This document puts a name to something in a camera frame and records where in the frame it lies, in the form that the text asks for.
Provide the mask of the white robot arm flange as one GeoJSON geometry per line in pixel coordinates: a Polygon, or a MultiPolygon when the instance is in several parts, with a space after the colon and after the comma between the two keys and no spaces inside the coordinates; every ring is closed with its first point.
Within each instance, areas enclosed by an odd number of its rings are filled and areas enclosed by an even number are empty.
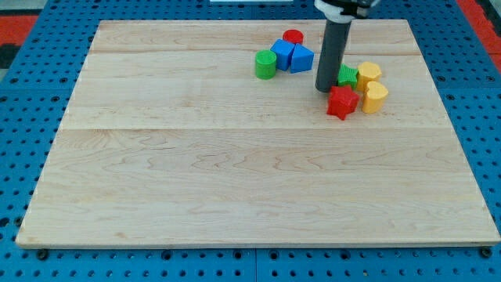
{"type": "Polygon", "coordinates": [[[366,19],[380,0],[315,0],[314,6],[329,21],[348,24],[354,19],[366,19]]]}

